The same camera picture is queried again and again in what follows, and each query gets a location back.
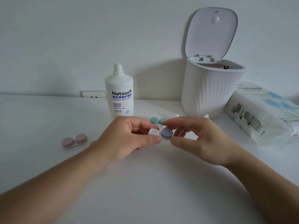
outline open lid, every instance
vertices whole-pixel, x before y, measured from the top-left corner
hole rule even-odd
[[[237,14],[229,9],[203,8],[193,16],[186,39],[187,57],[212,55],[222,59],[233,41]]]

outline white bottle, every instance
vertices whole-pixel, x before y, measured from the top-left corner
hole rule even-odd
[[[120,63],[114,65],[112,75],[105,78],[110,119],[134,115],[133,78],[124,74]]]

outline white table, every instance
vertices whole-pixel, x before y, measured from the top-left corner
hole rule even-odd
[[[179,101],[135,100],[135,116],[185,115]],[[299,149],[260,148],[224,113],[213,120],[231,138],[299,185]],[[73,156],[109,124],[104,98],[0,95],[0,193]],[[88,143],[69,150],[63,138]],[[193,133],[187,135],[195,139]],[[266,223],[241,183],[225,168],[173,147],[134,151],[92,180],[56,223]]]

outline wall outlet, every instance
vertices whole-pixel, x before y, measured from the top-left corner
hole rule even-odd
[[[81,91],[82,97],[106,98],[106,91]]]

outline white trash can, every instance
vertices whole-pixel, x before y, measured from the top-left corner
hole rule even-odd
[[[238,25],[229,9],[203,8],[193,16],[185,52],[187,65],[182,106],[189,116],[217,117],[241,81],[246,68],[222,59]]]

